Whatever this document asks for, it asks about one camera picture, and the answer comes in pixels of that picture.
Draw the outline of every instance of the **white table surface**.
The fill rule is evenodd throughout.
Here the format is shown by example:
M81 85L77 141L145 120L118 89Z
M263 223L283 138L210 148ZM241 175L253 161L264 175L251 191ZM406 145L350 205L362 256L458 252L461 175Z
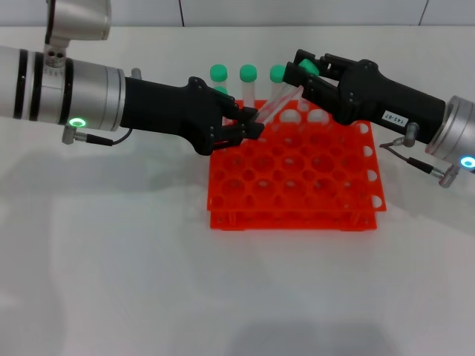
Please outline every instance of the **white table surface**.
M44 34L2 28L0 45L41 50ZM170 85L208 79L221 62L236 97L251 62L266 98L269 68L303 48L474 100L474 38L469 27L114 28L69 55ZM469 174L445 191L378 151L388 204L378 231L229 233L209 229L209 159L186 142L134 132L115 149L68 147L61 135L0 120L0 355L475 353ZM422 145L410 154L435 162Z

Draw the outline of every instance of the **white wall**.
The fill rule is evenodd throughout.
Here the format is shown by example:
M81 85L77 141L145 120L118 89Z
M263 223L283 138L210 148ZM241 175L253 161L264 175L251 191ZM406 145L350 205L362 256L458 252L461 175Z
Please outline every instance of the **white wall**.
M426 0L182 0L191 26L418 24Z
M180 0L111 0L113 24L181 26ZM181 0L187 26L475 24L473 0ZM45 0L0 0L0 26L46 23Z
M181 26L178 0L111 0L112 23L125 26ZM0 0L0 26L45 25L45 0Z
M475 24L475 1L430 0L422 24Z

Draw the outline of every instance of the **test tube rack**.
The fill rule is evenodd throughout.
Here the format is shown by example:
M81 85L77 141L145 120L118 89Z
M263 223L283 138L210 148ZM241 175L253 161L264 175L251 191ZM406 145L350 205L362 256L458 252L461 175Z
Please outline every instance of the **test tube rack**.
M208 194L211 227L226 231L375 230L386 211L370 125L339 125L296 100L258 141L212 154Z

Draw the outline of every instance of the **metal cylinder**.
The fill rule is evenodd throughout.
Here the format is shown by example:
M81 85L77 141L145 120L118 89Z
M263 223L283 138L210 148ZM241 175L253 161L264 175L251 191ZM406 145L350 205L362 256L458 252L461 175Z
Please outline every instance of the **metal cylinder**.
M460 167L451 165L444 173L444 176L440 178L439 185L443 188L449 188L459 175L459 172Z
M417 134L419 133L419 125L415 122L409 122L409 125L406 129L406 134L404 136L404 146L406 147L414 147L416 144Z
M111 0L48 0L48 45L107 39L110 28Z
M69 119L80 118L87 128L115 131L125 104L122 70L73 61L74 80Z
M0 116L115 131L125 104L122 70L68 59L45 65L43 53L0 46Z
M425 151L452 165L475 169L461 163L475 158L475 104L454 96L447 104L442 126Z

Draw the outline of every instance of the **label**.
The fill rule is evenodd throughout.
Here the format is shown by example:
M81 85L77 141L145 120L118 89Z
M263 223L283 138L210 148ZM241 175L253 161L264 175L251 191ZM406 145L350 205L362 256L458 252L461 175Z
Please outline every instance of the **label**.
M409 121L407 117L391 113L390 111L385 111L382 119L402 127L405 127Z

